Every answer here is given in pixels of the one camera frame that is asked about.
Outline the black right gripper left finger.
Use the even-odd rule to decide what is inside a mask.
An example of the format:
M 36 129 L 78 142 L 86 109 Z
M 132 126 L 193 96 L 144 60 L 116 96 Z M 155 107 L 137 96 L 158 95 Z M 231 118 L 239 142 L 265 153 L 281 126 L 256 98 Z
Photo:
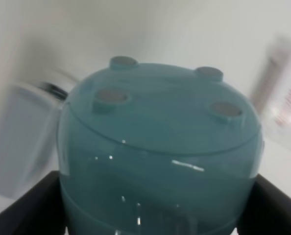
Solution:
M 66 227 L 58 171 L 0 213 L 0 235 L 64 235 Z

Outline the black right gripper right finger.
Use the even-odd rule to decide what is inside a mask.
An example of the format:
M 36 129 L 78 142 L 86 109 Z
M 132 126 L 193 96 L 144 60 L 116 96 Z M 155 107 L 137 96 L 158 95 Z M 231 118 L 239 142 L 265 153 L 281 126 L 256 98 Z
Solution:
M 240 235 L 291 235 L 291 198 L 258 175 L 238 221 Z

